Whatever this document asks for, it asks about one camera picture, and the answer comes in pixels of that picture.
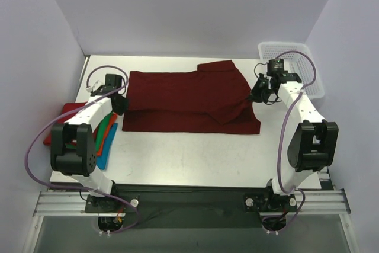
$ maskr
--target mesh basket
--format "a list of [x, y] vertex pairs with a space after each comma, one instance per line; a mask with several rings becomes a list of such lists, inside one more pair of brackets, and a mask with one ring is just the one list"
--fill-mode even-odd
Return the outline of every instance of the mesh basket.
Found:
[[[258, 45], [258, 50], [259, 57], [262, 61], [274, 59], [280, 53], [286, 52], [287, 50], [298, 50], [299, 52], [305, 53], [314, 62], [312, 54], [310, 53], [310, 50], [305, 44], [267, 41], [260, 43]], [[288, 53], [282, 56], [282, 58], [289, 63], [291, 69], [290, 72], [299, 74], [304, 84], [310, 82], [313, 79], [312, 67], [309, 64], [308, 60], [304, 58], [302, 55], [296, 53]], [[305, 88], [305, 92], [307, 93], [310, 99], [324, 97], [324, 87], [322, 85], [320, 73], [318, 73], [318, 71], [316, 81], [311, 86]]]

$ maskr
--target orange folded cloth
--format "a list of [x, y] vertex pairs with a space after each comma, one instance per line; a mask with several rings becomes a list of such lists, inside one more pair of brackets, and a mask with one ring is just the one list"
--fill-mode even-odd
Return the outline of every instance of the orange folded cloth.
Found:
[[108, 133], [109, 133], [109, 131], [111, 130], [112, 125], [113, 125], [113, 123], [116, 121], [116, 119], [117, 119], [117, 114], [112, 114], [112, 116], [111, 116], [111, 118], [110, 118], [110, 120], [109, 120], [109, 123], [108, 123], [108, 125], [107, 125], [107, 128], [106, 128], [106, 130], [105, 130], [105, 132], [104, 132], [104, 136], [102, 137], [102, 141], [101, 141], [100, 149], [99, 149], [99, 151], [97, 152], [97, 156], [100, 156], [100, 155], [101, 155], [102, 147], [104, 146], [105, 139], [107, 138]]

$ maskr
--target white plastic basket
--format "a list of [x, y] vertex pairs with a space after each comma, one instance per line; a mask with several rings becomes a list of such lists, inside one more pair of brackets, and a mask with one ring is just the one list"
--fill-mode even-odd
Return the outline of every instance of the white plastic basket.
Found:
[[[267, 41], [260, 43], [258, 45], [258, 50], [261, 61], [275, 59], [276, 56], [280, 53], [286, 52], [287, 50], [298, 50], [299, 52], [303, 52], [309, 56], [316, 65], [310, 50], [305, 44]], [[282, 58], [290, 64], [290, 72], [299, 74], [304, 84], [312, 81], [313, 69], [306, 58], [297, 53], [288, 53]], [[305, 92], [310, 99], [324, 97], [325, 92], [321, 82], [320, 73], [317, 72], [316, 81], [311, 86], [305, 88]]]

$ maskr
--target maroon cloth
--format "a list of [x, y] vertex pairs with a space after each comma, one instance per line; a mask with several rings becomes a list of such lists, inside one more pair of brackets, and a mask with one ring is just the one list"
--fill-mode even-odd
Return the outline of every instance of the maroon cloth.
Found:
[[258, 134], [250, 86], [231, 60], [185, 73], [130, 72], [123, 130]]

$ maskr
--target gray floor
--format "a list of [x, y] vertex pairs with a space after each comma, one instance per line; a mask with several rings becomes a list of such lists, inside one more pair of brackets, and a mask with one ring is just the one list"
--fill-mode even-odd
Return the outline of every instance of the gray floor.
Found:
[[338, 216], [300, 216], [279, 236], [253, 229], [135, 229], [99, 237], [93, 217], [45, 217], [36, 252], [349, 252]]

